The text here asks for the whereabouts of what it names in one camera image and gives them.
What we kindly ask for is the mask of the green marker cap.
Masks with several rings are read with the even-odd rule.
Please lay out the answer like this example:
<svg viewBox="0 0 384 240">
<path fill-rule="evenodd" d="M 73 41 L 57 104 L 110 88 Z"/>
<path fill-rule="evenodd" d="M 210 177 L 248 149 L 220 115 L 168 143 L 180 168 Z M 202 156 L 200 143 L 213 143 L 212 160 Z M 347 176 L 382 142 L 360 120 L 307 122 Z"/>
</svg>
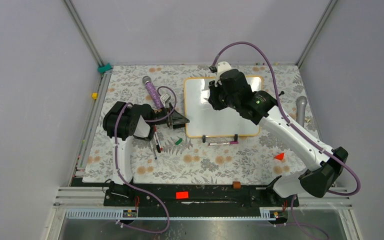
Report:
<svg viewBox="0 0 384 240">
<path fill-rule="evenodd" d="M 182 139 L 182 138 L 179 138 L 174 144 L 175 144 L 176 146 L 178 146 L 182 141 L 183 141 L 183 139 Z"/>
</svg>

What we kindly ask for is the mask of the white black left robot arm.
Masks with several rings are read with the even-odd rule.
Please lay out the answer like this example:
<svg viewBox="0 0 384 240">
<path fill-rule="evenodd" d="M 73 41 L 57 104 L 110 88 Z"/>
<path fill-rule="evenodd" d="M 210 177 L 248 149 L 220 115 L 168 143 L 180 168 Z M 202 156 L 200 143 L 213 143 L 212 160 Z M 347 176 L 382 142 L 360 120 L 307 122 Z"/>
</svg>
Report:
<svg viewBox="0 0 384 240">
<path fill-rule="evenodd" d="M 149 104 L 132 104 L 116 102 L 103 118 L 102 127 L 113 147 L 113 170 L 111 185 L 125 186 L 133 181 L 131 155 L 133 140 L 146 142 L 157 158 L 163 151 L 158 138 L 158 125 L 166 124 L 169 128 L 184 128 L 190 120 L 175 110 L 172 104 L 168 108 L 154 110 Z"/>
</svg>

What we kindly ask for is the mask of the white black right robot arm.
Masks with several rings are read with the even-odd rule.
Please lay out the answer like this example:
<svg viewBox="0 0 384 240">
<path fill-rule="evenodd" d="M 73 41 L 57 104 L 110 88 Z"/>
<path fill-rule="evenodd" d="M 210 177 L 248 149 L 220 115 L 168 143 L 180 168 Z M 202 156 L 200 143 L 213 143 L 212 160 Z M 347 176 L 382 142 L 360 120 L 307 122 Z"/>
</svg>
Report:
<svg viewBox="0 0 384 240">
<path fill-rule="evenodd" d="M 342 173 L 348 152 L 319 141 L 292 118 L 282 115 L 278 101 L 266 91 L 253 91 L 245 75 L 230 69 L 208 84 L 208 102 L 216 111 L 235 110 L 242 118 L 275 135 L 292 150 L 306 168 L 277 177 L 270 183 L 267 201 L 281 205 L 287 197 L 307 192 L 322 198 Z"/>
</svg>

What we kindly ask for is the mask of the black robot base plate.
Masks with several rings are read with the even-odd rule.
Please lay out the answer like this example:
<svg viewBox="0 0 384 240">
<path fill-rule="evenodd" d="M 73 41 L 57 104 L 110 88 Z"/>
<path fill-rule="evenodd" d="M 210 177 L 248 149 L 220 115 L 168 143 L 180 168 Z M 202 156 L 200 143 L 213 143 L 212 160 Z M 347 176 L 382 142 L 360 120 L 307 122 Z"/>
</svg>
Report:
<svg viewBox="0 0 384 240">
<path fill-rule="evenodd" d="M 188 199 L 176 199 L 176 192 L 188 191 Z M 236 209 L 274 208 L 286 211 L 290 206 L 299 206 L 292 196 L 282 198 L 265 185 L 241 185 L 233 189 L 230 185 L 199 184 L 133 184 L 111 185 L 105 191 L 105 207 L 132 207 L 165 212 L 185 212 L 209 210 L 211 213 L 224 213 Z"/>
</svg>

